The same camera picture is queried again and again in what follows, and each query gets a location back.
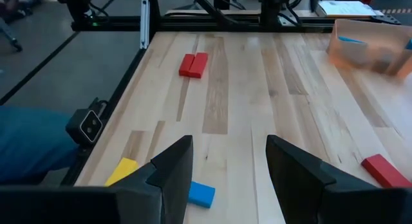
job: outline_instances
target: metal frame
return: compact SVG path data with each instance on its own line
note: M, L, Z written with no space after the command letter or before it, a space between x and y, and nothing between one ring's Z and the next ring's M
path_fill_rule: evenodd
M111 96L107 107L100 119L105 128L112 112L116 108L131 77L135 73L139 62L151 39L156 32L312 32L330 33L335 22L334 18L300 17L301 26L292 26L283 21L275 25L265 26L260 23L260 14L223 15L206 0L195 0L207 14L171 13L160 15L158 0L142 0L141 16L97 17L93 24L73 23L74 31L140 31L140 50L136 54L122 80ZM356 19L376 23L400 24L391 16L375 16ZM73 185L82 168L87 162L94 145L81 146L75 164L64 177L62 185Z
M5 20L0 17L0 33L4 33L10 44L16 48L17 51L22 51L23 47L16 39L12 29L6 24Z

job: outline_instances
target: chair leg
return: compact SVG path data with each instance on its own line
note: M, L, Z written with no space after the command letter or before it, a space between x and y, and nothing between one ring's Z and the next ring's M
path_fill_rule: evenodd
M6 35L6 38L8 41L10 41L10 44L16 48L17 51L22 51L23 47L19 44L17 39L13 35L13 31L10 29L10 27L6 24L5 20L3 18L0 18L0 30L3 31L3 33Z

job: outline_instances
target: black equipment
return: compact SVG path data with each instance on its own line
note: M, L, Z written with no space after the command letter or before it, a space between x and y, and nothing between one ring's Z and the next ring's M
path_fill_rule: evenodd
M108 102L95 98L87 109L78 109L66 124L66 132L82 148L90 148L103 131L103 121L99 115Z
M91 0L58 0L58 2L67 4L71 17L77 23L90 23L95 16L89 7Z
M412 223L412 189L378 189L275 135L266 157L287 224Z
M207 14L160 15L158 0L142 0L141 16L91 16L87 22L74 19L75 31L140 31L142 48L147 48L155 32L315 32L327 33L333 29L335 18L298 17L289 0L262 0L260 14L224 15L207 0L194 0ZM319 0L310 0L314 10ZM359 21L400 24L390 15L358 18Z
M110 187L0 187L2 223L182 224L192 180L184 136Z
M230 0L213 0L213 6L220 10L228 10L229 3L225 3L225 1L229 2Z

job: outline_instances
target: wooden tabletop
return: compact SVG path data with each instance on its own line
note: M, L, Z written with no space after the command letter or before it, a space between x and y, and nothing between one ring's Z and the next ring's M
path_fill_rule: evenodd
M104 185L121 157L140 165L193 135L193 180L216 188L185 223L284 223L265 157L276 134L367 182L382 154L412 178L412 81L326 60L328 34L157 33L76 185ZM201 79L178 75L205 51Z

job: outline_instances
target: plastic container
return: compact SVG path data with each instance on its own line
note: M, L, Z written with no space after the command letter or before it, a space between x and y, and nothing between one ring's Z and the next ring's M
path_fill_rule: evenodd
M412 71L412 27L337 19L328 47L338 68L371 70L404 79Z

